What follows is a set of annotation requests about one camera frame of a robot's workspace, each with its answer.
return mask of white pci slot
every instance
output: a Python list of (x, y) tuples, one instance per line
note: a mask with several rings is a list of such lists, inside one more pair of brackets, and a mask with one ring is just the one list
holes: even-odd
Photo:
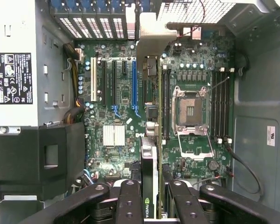
[(97, 59), (92, 57), (91, 63), (91, 101), (97, 101)]

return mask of black wire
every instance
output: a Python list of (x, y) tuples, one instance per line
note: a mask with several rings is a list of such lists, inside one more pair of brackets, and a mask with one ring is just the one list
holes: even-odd
[(255, 172), (254, 172), (254, 171), (253, 171), (253, 170), (238, 156), (238, 155), (236, 155), (236, 154), (233, 152), (232, 148), (230, 147), (230, 145), (229, 145), (228, 143), (225, 143), (225, 147), (226, 147), (227, 151), (229, 152), (229, 154), (230, 154), (236, 161), (240, 162), (240, 163), (250, 172), (250, 174), (254, 177), (254, 179), (256, 180), (256, 182), (257, 182), (257, 184), (258, 184), (258, 190), (257, 190), (257, 191), (250, 191), (250, 190), (248, 190), (247, 188), (245, 188), (243, 185), (241, 185), (241, 184), (237, 181), (236, 178), (234, 178), (235, 181), (236, 181), (236, 183), (237, 183), (237, 185), (238, 185), (241, 189), (243, 189), (243, 190), (245, 190), (246, 192), (248, 192), (249, 194), (254, 195), (254, 194), (258, 194), (258, 193), (259, 193), (259, 194), (260, 194), (259, 201), (261, 201), (262, 198), (263, 198), (263, 195), (264, 195), (264, 193), (265, 193), (264, 187), (263, 187), (261, 181), (259, 180), (259, 178), (258, 178), (257, 175), (255, 174)]
[[(202, 3), (201, 0), (199, 0), (199, 2), (200, 2), (201, 6), (202, 6), (202, 9), (203, 9), (203, 17), (202, 17), (202, 20), (201, 20), (200, 23), (203, 23), (203, 21), (204, 21), (204, 19), (205, 19), (205, 7), (204, 7), (204, 4)], [(187, 35), (187, 34), (191, 34), (191, 33), (193, 33), (195, 30), (197, 30), (198, 28), (199, 28), (199, 26), (196, 26), (193, 30), (191, 30), (190, 32), (187, 32), (187, 33), (181, 35), (180, 37), (185, 36), (185, 35)]]

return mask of power supply label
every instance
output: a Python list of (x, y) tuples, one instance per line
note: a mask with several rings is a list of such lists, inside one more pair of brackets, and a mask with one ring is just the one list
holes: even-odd
[(0, 53), (0, 105), (32, 104), (30, 53)]

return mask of motherboard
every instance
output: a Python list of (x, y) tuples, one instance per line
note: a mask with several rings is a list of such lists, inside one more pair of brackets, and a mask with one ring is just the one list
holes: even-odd
[[(130, 177), (140, 160), (140, 137), (162, 104), (162, 163), (180, 178), (226, 176), (232, 136), (232, 35), (207, 32), (201, 40), (180, 38), (164, 49), (162, 80), (145, 80), (136, 68), (136, 42), (83, 41), (79, 94), (86, 108), (86, 168), (92, 178)], [(162, 95), (158, 94), (161, 81)]]

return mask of cpu socket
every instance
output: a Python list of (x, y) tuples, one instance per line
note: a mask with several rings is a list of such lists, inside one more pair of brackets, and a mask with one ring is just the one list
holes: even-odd
[(172, 129), (175, 135), (205, 135), (208, 126), (208, 94), (203, 86), (199, 91), (174, 88), (172, 96)]

